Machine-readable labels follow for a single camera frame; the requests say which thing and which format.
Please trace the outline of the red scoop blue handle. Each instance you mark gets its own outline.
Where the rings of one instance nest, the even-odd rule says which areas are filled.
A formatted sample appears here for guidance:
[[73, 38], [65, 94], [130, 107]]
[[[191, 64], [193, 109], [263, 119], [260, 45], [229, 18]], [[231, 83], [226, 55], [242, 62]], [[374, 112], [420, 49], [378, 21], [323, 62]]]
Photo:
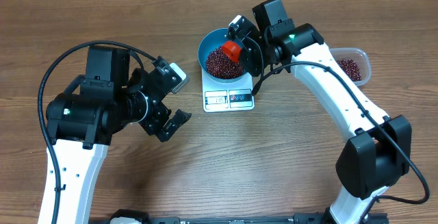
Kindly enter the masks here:
[[221, 46], [222, 52], [234, 63], [239, 62], [241, 47], [231, 40]]

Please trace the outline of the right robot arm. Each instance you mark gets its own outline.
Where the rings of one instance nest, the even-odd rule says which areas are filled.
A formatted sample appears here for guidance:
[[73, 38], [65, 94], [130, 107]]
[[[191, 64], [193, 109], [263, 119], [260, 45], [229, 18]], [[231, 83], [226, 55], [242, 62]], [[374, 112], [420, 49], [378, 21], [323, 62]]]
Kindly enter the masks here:
[[409, 172], [411, 124], [391, 118], [373, 104], [336, 63], [323, 37], [310, 24], [291, 21], [259, 30], [252, 23], [229, 25], [228, 38], [240, 39], [244, 69], [261, 82], [286, 70], [317, 97], [346, 144], [335, 165], [342, 189], [318, 223], [387, 223], [370, 216], [385, 191]]

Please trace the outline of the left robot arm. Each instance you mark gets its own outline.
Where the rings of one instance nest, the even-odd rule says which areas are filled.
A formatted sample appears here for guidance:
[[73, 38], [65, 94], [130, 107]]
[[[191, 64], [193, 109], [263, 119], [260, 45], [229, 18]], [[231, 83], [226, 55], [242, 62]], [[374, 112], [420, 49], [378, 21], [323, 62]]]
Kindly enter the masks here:
[[48, 106], [42, 129], [49, 139], [47, 178], [39, 223], [87, 223], [96, 180], [112, 136], [139, 123], [169, 140], [191, 115], [163, 103], [189, 77], [175, 64], [148, 73], [128, 67], [88, 67]]

